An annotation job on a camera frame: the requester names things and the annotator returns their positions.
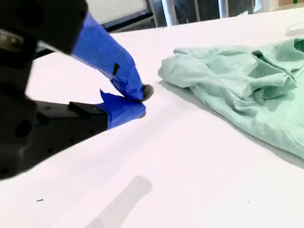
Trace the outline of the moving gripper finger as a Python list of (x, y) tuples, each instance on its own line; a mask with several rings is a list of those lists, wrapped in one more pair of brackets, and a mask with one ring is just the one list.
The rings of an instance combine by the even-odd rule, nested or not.
[(145, 101), (153, 93), (131, 55), (94, 20), (84, 0), (1, 1), (2, 86), (25, 92), (39, 42), (99, 70), (128, 99)]

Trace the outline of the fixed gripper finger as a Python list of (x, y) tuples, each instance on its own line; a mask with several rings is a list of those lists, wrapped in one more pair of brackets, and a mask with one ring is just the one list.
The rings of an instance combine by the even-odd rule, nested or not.
[(88, 133), (88, 136), (83, 136), (81, 139), (72, 136), (69, 139), (71, 143), (78, 143), (129, 121), (142, 118), (146, 114), (146, 107), (141, 101), (105, 93), (102, 90), (100, 96), (103, 100), (100, 104), (69, 103), (68, 108), (71, 111), (88, 120), (85, 124), (87, 129), (81, 128), (81, 132)]

